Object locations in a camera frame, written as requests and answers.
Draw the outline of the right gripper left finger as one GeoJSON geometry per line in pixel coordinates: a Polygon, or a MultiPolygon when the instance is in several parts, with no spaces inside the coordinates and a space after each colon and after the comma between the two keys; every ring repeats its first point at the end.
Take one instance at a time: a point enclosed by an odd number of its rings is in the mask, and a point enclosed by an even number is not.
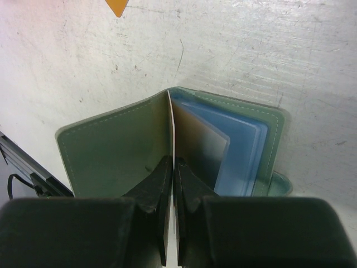
{"type": "Polygon", "coordinates": [[[1,208],[2,267],[164,267],[172,157],[120,198],[22,198],[1,208]]]}

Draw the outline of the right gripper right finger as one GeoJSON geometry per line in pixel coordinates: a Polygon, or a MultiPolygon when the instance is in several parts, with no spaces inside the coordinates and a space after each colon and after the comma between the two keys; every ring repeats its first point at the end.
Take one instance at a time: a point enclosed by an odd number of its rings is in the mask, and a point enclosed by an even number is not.
{"type": "Polygon", "coordinates": [[[177,258],[182,267],[355,267],[332,206],[301,197],[221,197],[175,161],[177,258]]]}

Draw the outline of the gold VIP card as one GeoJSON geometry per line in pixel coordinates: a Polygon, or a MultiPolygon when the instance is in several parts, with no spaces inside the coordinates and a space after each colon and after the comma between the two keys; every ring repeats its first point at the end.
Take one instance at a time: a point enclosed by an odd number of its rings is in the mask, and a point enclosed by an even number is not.
{"type": "Polygon", "coordinates": [[[105,0],[117,17],[121,17],[129,0],[105,0]]]}
{"type": "MultiPolygon", "coordinates": [[[[170,111],[170,137],[171,137],[171,156],[172,156],[172,168],[173,171],[175,171],[175,120],[174,120],[174,115],[173,115],[173,105],[172,105],[172,99],[170,92],[167,92],[168,94],[168,106],[169,106],[169,111],[170,111]]],[[[174,201],[174,192],[173,192],[173,183],[174,180],[172,180],[172,224],[173,224],[173,233],[176,234],[176,215],[175,215],[175,201],[174,201]]]]}

